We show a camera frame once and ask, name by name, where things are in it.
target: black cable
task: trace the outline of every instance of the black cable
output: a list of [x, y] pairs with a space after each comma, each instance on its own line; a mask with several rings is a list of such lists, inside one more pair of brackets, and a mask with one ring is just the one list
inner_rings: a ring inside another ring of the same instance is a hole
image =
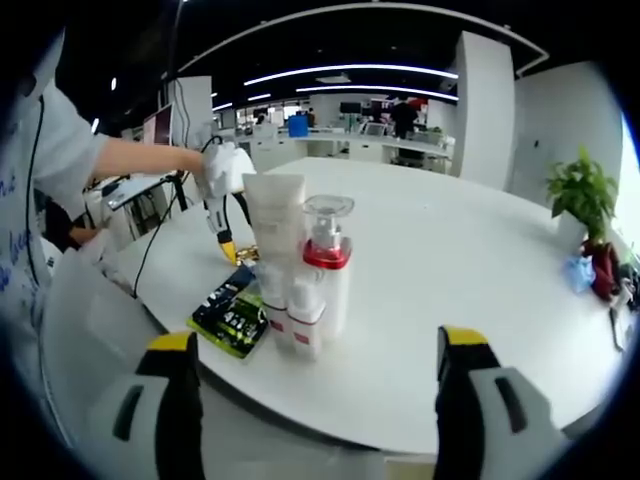
[[[187, 173], [185, 175], [185, 177], [183, 179], [183, 184], [184, 184], [184, 181], [187, 180], [189, 175], [190, 175], [189, 173]], [[142, 257], [142, 263], [140, 264], [140, 268], [138, 269], [138, 274], [136, 275], [136, 280], [135, 280], [135, 282], [133, 284], [133, 298], [138, 298], [138, 282], [140, 281], [140, 275], [142, 274], [142, 269], [144, 268], [144, 264], [147, 262], [147, 256], [149, 255], [149, 251], [151, 250], [151, 245], [153, 244], [153, 241], [156, 239], [156, 236], [158, 235], [158, 232], [160, 231], [160, 227], [162, 227], [162, 225], [164, 224], [165, 220], [167, 219], [167, 216], [169, 215], [169, 212], [171, 212], [171, 207], [173, 207], [173, 204], [175, 203], [177, 198], [178, 198], [178, 192], [176, 192], [176, 194], [173, 196], [173, 198], [169, 202], [169, 206], [167, 207], [167, 210], [164, 212], [164, 215], [162, 215], [162, 218], [160, 219], [160, 223], [156, 227], [155, 232], [153, 232], [153, 235], [151, 236], [151, 240], [149, 240], [149, 244], [147, 245], [147, 248], [146, 248], [146, 250], [144, 252], [144, 255]]]
[[38, 99], [40, 101], [40, 118], [38, 120], [38, 129], [36, 130], [36, 138], [33, 141], [33, 150], [31, 151], [31, 160], [29, 162], [29, 173], [27, 174], [27, 202], [24, 212], [25, 233], [27, 235], [27, 257], [29, 258], [29, 268], [31, 268], [31, 275], [33, 275], [33, 281], [36, 285], [40, 286], [38, 281], [38, 275], [36, 274], [36, 267], [33, 263], [33, 252], [31, 250], [31, 229], [29, 227], [29, 210], [31, 208], [31, 178], [33, 177], [33, 165], [36, 159], [36, 150], [38, 149], [38, 142], [40, 141], [40, 132], [42, 131], [42, 121], [44, 120], [44, 97], [40, 95]]
[[182, 111], [180, 110], [180, 105], [178, 105], [178, 96], [176, 95], [176, 87], [175, 84], [173, 86], [173, 98], [175, 99], [175, 105], [176, 105], [176, 111], [178, 112], [178, 116], [180, 117], [180, 126], [181, 128], [181, 132], [180, 132], [180, 140], [182, 140], [182, 144], [184, 146], [186, 146], [186, 142], [185, 142], [185, 133], [184, 133], [184, 129], [185, 126], [187, 124], [187, 122], [185, 121], [184, 115], [182, 115]]
[[[220, 144], [222, 144], [222, 137], [220, 137], [219, 135], [214, 135], [200, 149], [200, 153], [204, 153], [204, 151], [207, 149], [207, 147], [212, 142], [214, 142], [216, 139], [220, 142]], [[185, 184], [185, 182], [189, 178], [189, 175], [191, 175], [191, 172], [187, 173], [184, 176], [184, 178], [182, 179], [182, 185]], [[142, 275], [142, 269], [144, 268], [144, 265], [147, 262], [147, 256], [149, 255], [149, 250], [151, 249], [151, 245], [153, 244], [153, 241], [155, 240], [156, 235], [158, 235], [158, 232], [160, 231], [160, 227], [162, 227], [162, 225], [164, 224], [165, 220], [167, 219], [167, 216], [169, 215], [169, 212], [171, 212], [171, 207], [173, 207], [173, 204], [175, 203], [177, 198], [178, 198], [178, 192], [177, 192], [177, 189], [176, 189], [175, 195], [173, 195], [173, 198], [169, 202], [169, 206], [167, 207], [167, 211], [164, 212], [164, 215], [162, 215], [162, 218], [160, 219], [160, 223], [156, 227], [156, 231], [153, 232], [153, 236], [151, 237], [151, 240], [149, 240], [149, 244], [147, 245], [147, 248], [146, 248], [146, 250], [144, 252], [144, 255], [142, 256], [142, 263], [140, 263], [140, 268], [138, 269], [138, 273], [136, 274], [136, 280], [135, 280], [135, 282], [133, 284], [133, 298], [138, 298], [138, 282], [140, 281], [140, 275]]]
[[182, 100], [182, 108], [184, 109], [185, 117], [187, 117], [187, 132], [186, 132], [186, 134], [185, 134], [185, 136], [183, 138], [184, 146], [189, 148], [189, 130], [191, 130], [191, 117], [189, 117], [189, 112], [187, 111], [187, 102], [185, 102], [185, 100], [184, 100], [184, 88], [182, 88], [182, 83], [180, 82], [179, 78], [176, 78], [176, 84], [180, 88], [180, 98]]
[[[171, 42], [169, 43], [169, 61], [168, 61], [168, 65], [167, 65], [167, 76], [166, 76], [166, 86], [167, 86], [167, 93], [168, 93], [168, 85], [169, 82], [171, 81], [171, 79], [173, 78], [173, 62], [175, 59], [175, 52], [176, 52], [176, 45], [178, 42], [178, 27], [180, 25], [180, 15], [182, 13], [182, 5], [184, 2], [179, 2], [178, 3], [178, 10], [176, 12], [176, 19], [175, 22], [173, 23], [173, 31], [171, 34]], [[175, 79], [176, 84], [178, 85], [178, 87], [180, 88], [180, 97], [182, 100], [182, 107], [184, 108], [184, 113], [187, 117], [187, 129], [186, 129], [186, 136], [183, 137], [184, 140], [184, 146], [187, 147], [187, 143], [188, 143], [188, 139], [189, 139], [189, 129], [191, 128], [191, 118], [189, 117], [189, 113], [187, 112], [187, 107], [186, 107], [186, 102], [184, 100], [184, 90], [182, 88], [182, 84], [180, 83], [179, 79]], [[178, 103], [178, 98], [175, 95], [175, 89], [174, 89], [174, 98], [176, 99], [176, 107], [178, 107], [177, 103]], [[200, 150], [200, 153], [204, 153], [205, 149], [211, 144], [211, 142], [214, 140], [215, 137], [212, 137], [207, 143], [205, 143], [205, 146]], [[187, 181], [187, 178], [189, 178], [190, 172], [187, 173], [184, 178], [182, 179], [182, 185], [185, 184], [185, 182]], [[162, 218], [160, 219], [160, 223], [158, 224], [158, 226], [156, 227], [155, 232], [153, 232], [153, 235], [151, 237], [151, 240], [149, 240], [149, 244], [147, 245], [147, 248], [144, 252], [144, 255], [142, 257], [142, 263], [140, 263], [140, 268], [138, 269], [138, 273], [136, 275], [136, 280], [133, 284], [133, 298], [138, 298], [138, 282], [140, 281], [140, 275], [142, 274], [142, 269], [144, 268], [144, 265], [147, 261], [147, 256], [149, 255], [149, 250], [151, 249], [151, 245], [153, 244], [153, 241], [155, 240], [156, 236], [158, 235], [158, 232], [160, 231], [160, 227], [162, 227], [162, 225], [164, 224], [165, 220], [167, 219], [167, 217], [169, 216], [170, 212], [171, 212], [171, 207], [173, 207], [173, 204], [175, 203], [176, 199], [178, 198], [178, 191], [176, 189], [175, 194], [173, 195], [173, 198], [171, 198], [171, 201], [169, 202], [169, 206], [167, 207], [167, 211], [164, 212], [164, 215], [162, 215]]]

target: white wall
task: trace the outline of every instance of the white wall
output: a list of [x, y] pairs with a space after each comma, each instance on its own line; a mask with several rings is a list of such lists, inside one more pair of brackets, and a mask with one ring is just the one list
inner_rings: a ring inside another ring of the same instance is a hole
[[581, 145], [618, 180], [621, 112], [594, 64], [565, 65], [518, 80], [516, 105], [511, 193], [545, 205], [550, 166], [575, 161]]
[[439, 100], [429, 99], [427, 106], [427, 127], [440, 127], [445, 135], [455, 137], [456, 106]]
[[462, 32], [456, 48], [457, 127], [452, 175], [504, 190], [510, 178], [515, 117], [508, 46]]

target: white round table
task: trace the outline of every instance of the white round table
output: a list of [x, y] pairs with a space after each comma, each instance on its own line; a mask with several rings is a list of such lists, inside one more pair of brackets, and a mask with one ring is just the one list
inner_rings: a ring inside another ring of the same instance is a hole
[[[620, 365], [607, 308], [562, 276], [550, 211], [444, 175], [389, 165], [305, 158], [307, 195], [355, 199], [349, 318], [316, 363], [283, 355], [273, 338], [244, 361], [200, 337], [200, 359], [279, 414], [331, 436], [388, 451], [436, 453], [437, 328], [483, 333], [551, 403], [558, 428], [601, 401]], [[253, 242], [229, 202], [236, 245]], [[149, 235], [120, 254], [131, 281]], [[233, 271], [201, 206], [162, 227], [139, 295], [169, 331]]]

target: white pot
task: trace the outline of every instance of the white pot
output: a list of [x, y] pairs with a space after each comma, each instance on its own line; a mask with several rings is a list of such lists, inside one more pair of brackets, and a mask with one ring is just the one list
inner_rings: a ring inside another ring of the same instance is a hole
[[560, 247], [567, 252], [578, 253], [586, 235], [587, 227], [584, 224], [569, 212], [562, 212], [557, 234]]

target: window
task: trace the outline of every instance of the window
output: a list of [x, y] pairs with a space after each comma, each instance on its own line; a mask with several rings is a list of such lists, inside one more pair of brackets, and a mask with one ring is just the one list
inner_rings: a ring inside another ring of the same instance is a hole
[[292, 115], [295, 115], [298, 110], [300, 110], [298, 105], [286, 105], [284, 107], [284, 119], [286, 120]]
[[633, 138], [622, 116], [622, 161], [620, 162], [620, 181], [618, 183], [618, 200], [616, 201], [615, 218], [611, 226], [636, 255], [640, 254], [640, 164]]

